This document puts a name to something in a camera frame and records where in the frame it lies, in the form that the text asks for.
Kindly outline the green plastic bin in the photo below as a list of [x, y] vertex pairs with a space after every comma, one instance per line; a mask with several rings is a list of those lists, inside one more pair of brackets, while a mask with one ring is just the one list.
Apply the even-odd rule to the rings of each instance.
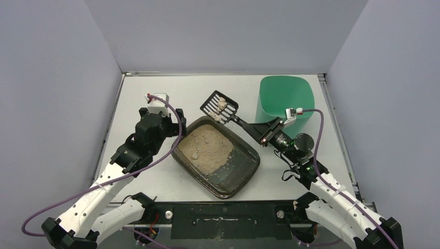
[[310, 84], [295, 76], [267, 76], [260, 81], [255, 122], [286, 119], [287, 108], [315, 108]]

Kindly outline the black slotted litter scoop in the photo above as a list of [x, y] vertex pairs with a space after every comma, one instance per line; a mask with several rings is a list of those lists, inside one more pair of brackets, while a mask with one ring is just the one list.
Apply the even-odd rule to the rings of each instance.
[[217, 90], [200, 106], [200, 110], [217, 123], [234, 122], [241, 127], [247, 126], [248, 123], [237, 116], [238, 108], [237, 102]]

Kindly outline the litter clumps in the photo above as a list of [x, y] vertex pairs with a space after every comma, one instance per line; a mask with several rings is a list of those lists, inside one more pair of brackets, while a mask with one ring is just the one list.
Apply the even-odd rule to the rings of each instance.
[[223, 114], [223, 111], [227, 105], [228, 104], [223, 97], [214, 97], [208, 102], [208, 115], [216, 122], [225, 122], [227, 117]]

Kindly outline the dark plastic litter tray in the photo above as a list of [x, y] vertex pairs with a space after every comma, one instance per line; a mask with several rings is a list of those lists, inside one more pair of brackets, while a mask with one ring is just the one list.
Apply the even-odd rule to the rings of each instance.
[[202, 125], [212, 125], [232, 142], [235, 148], [227, 163], [214, 171], [213, 174], [205, 175], [191, 164], [178, 147], [172, 153], [172, 157], [188, 174], [217, 198], [229, 199], [253, 177], [260, 165], [260, 156], [245, 140], [227, 127], [215, 123], [209, 117], [200, 117], [191, 123], [188, 127], [188, 135]]

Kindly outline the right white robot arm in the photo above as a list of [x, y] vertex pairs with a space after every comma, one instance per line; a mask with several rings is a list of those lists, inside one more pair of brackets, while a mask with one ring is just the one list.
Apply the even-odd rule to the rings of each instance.
[[280, 118], [237, 123], [261, 146], [272, 145], [274, 153], [288, 164], [288, 172], [307, 189], [293, 202], [299, 217], [322, 225], [351, 248], [404, 248], [399, 222], [384, 218], [347, 191], [317, 160], [318, 142], [310, 135], [290, 137]]

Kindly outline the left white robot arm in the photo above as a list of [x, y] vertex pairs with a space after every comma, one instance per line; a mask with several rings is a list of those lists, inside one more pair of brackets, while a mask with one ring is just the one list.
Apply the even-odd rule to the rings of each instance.
[[117, 148], [109, 163], [89, 191], [57, 218], [49, 217], [42, 230], [54, 248], [97, 248], [107, 237], [125, 225], [140, 220], [154, 209], [154, 201], [142, 192], [105, 214], [102, 211], [116, 195], [131, 183], [143, 169], [154, 164], [168, 137], [181, 139], [186, 134], [186, 119], [182, 109], [173, 110], [173, 123], [167, 108], [139, 110], [141, 119], [135, 132]]

